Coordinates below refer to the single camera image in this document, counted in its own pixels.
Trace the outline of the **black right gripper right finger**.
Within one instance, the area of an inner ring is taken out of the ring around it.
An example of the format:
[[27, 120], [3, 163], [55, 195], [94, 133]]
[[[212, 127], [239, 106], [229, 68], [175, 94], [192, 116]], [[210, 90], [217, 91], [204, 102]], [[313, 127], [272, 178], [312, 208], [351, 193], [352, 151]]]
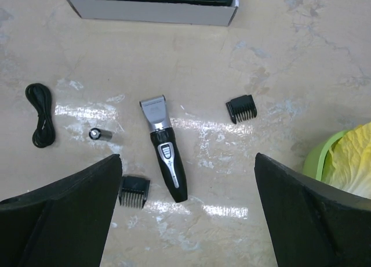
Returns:
[[370, 266], [370, 200], [265, 154], [254, 173], [278, 266]]

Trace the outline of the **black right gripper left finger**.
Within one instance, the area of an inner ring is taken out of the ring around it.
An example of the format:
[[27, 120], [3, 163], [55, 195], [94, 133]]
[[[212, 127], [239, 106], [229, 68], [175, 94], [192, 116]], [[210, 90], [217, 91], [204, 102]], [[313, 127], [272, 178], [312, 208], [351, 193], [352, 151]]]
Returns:
[[1, 266], [99, 266], [120, 184], [113, 154], [1, 201]]

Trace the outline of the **black clipper guard comb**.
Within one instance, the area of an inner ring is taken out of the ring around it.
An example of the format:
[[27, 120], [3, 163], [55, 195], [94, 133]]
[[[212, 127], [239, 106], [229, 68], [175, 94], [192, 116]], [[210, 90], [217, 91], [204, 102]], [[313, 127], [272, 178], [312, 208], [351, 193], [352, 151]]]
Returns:
[[149, 189], [149, 179], [142, 176], [124, 175], [118, 195], [120, 206], [143, 209]]

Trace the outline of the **silver black cylindrical battery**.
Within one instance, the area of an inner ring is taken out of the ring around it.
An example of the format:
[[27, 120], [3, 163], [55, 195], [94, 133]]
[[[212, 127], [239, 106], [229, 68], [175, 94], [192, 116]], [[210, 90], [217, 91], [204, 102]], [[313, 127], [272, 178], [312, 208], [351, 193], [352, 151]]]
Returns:
[[92, 128], [89, 130], [89, 137], [92, 140], [110, 141], [113, 137], [113, 133], [104, 129]]

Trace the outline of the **black silver hair clipper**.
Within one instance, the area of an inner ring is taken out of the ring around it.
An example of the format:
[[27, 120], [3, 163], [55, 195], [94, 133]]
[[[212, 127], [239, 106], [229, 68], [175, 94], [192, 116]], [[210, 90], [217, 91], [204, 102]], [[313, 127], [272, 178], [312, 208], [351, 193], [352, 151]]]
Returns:
[[187, 179], [163, 95], [140, 101], [165, 185], [176, 203], [188, 199]]

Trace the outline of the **white clipper kit box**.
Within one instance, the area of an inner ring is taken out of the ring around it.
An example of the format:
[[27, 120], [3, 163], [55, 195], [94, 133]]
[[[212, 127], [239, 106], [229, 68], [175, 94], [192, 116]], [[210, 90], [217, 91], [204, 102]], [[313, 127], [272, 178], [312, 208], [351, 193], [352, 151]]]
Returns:
[[83, 19], [144, 21], [153, 23], [229, 26], [239, 8], [202, 6], [187, 3], [136, 2], [116, 0], [66, 0]]

